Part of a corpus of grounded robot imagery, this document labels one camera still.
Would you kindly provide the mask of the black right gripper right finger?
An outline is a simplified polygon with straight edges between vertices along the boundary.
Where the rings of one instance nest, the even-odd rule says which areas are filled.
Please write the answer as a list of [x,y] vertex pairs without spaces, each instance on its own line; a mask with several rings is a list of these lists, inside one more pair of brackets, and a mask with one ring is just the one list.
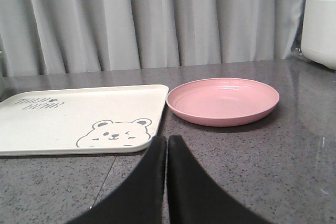
[[222,190],[178,135],[168,141],[167,197],[171,223],[267,223]]

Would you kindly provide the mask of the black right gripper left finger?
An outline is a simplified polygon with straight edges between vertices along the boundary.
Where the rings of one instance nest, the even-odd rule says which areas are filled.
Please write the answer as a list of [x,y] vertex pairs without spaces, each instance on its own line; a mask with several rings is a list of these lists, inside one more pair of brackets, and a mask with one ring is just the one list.
[[69,223],[162,223],[166,138],[153,138],[133,172],[116,190]]

